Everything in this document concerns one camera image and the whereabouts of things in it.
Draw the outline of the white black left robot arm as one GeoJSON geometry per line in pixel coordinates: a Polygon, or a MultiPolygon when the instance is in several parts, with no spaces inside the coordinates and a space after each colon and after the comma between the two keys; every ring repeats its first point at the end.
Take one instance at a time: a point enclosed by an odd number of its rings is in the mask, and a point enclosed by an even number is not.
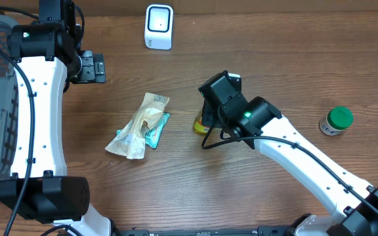
{"type": "Polygon", "coordinates": [[[41,1],[36,21],[13,27],[7,60],[18,85],[17,141],[0,201],[13,216],[70,235],[114,235],[111,219],[90,202],[89,183],[67,173],[62,99],[70,84],[103,83],[103,56],[81,49],[84,25],[72,1],[41,1]]]}

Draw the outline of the green lid jar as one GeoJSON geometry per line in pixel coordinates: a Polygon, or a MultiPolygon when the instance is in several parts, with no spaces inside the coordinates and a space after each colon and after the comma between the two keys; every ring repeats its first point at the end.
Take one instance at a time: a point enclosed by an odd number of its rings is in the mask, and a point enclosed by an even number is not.
{"type": "Polygon", "coordinates": [[[353,113],[347,107],[337,106],[320,119],[319,127],[324,134],[336,136],[346,130],[353,120],[353,113]]]}

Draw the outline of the yellow oil bottle silver cap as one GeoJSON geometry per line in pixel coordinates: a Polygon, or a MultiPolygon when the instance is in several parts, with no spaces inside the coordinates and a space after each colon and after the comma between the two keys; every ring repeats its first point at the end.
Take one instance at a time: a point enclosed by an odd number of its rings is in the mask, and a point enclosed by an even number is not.
{"type": "Polygon", "coordinates": [[[201,120],[202,111],[199,111],[196,118],[194,119],[193,129],[195,133],[205,135],[209,131],[209,127],[203,126],[201,120]]]}

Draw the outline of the brown snack package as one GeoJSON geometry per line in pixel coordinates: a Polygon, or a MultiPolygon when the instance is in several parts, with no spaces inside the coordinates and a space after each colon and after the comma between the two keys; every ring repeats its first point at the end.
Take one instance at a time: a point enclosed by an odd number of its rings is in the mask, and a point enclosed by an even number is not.
{"type": "Polygon", "coordinates": [[[105,147],[105,150],[131,160],[143,159],[146,147],[145,135],[159,123],[169,100],[169,97],[147,92],[132,119],[105,147]]]}

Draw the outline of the white black barcode scanner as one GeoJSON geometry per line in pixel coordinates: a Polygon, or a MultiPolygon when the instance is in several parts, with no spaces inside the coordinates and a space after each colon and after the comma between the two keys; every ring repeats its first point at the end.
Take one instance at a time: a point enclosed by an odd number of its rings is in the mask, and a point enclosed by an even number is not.
{"type": "Polygon", "coordinates": [[[151,4],[146,9],[144,40],[149,49],[172,48],[174,11],[169,5],[151,4]]]}

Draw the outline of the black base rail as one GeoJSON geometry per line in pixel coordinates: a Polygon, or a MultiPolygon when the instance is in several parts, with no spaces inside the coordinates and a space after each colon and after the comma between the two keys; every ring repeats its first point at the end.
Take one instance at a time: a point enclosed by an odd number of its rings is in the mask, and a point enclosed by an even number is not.
{"type": "Polygon", "coordinates": [[[149,231],[147,229],[116,230],[115,236],[283,236],[293,235],[292,226],[259,226],[253,229],[198,229],[149,231]]]}

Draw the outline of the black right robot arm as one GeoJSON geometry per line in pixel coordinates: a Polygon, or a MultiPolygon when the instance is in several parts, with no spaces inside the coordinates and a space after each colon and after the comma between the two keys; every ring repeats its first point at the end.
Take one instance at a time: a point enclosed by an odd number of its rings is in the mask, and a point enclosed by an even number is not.
{"type": "Polygon", "coordinates": [[[347,171],[320,151],[259,96],[247,101],[238,74],[222,71],[199,87],[202,123],[220,127],[220,145],[245,142],[296,178],[328,212],[304,214],[284,235],[378,236],[378,187],[347,171]]]}

